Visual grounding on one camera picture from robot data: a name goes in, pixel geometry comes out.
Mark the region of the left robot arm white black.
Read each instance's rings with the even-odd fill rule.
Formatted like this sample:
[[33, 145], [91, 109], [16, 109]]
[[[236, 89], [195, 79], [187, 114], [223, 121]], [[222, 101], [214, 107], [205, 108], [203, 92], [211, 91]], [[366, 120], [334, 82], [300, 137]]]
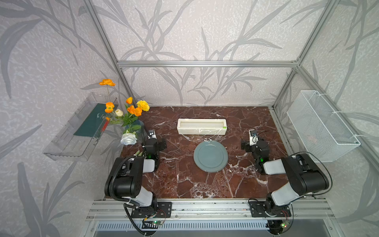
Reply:
[[167, 148], [165, 139], [161, 141], [149, 138], [143, 142], [142, 155], [128, 158], [119, 157], [115, 160], [105, 183], [104, 192], [108, 197], [126, 203], [129, 208], [152, 210], [158, 208], [155, 194], [146, 190], [143, 185], [143, 175], [158, 170], [159, 154]]

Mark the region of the white plastic wrap dispenser box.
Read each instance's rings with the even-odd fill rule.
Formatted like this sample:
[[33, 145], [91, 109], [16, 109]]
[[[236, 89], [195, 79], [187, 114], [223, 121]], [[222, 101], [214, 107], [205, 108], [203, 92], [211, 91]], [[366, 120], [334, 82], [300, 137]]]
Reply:
[[225, 135], [225, 119], [178, 119], [177, 130], [180, 135]]

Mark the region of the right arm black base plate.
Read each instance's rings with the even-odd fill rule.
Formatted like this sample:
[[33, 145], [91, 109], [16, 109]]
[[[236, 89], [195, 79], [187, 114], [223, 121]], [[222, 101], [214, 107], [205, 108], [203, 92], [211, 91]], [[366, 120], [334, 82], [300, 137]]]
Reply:
[[248, 201], [252, 217], [260, 218], [289, 218], [292, 217], [289, 205], [277, 206], [269, 201]]

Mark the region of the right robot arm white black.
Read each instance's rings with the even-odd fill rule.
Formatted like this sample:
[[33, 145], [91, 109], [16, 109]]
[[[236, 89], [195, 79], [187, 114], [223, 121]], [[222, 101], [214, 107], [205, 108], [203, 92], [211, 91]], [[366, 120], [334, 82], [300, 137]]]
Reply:
[[261, 175], [285, 174], [288, 179], [282, 187], [267, 194], [265, 201], [249, 199], [253, 217], [289, 217], [288, 207], [292, 202], [308, 194], [322, 195], [332, 188], [330, 173], [324, 173], [309, 152], [270, 161], [269, 145], [264, 140], [259, 139], [252, 145], [241, 141], [241, 148], [253, 155], [256, 171]]

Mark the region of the grey-green round plate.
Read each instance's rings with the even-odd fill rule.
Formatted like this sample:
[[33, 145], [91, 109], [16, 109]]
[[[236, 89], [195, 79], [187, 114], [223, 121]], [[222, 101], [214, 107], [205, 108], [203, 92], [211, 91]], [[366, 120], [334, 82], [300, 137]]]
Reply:
[[204, 141], [194, 150], [193, 159], [197, 167], [208, 173], [223, 170], [228, 163], [226, 148], [217, 141]]

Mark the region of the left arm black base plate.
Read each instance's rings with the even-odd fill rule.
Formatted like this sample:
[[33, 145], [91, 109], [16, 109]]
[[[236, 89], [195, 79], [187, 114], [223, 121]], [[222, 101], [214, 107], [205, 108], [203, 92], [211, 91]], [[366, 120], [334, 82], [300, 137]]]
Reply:
[[132, 218], [169, 218], [171, 217], [172, 202], [168, 201], [158, 201], [157, 203], [152, 203], [147, 207], [138, 207], [132, 209]]

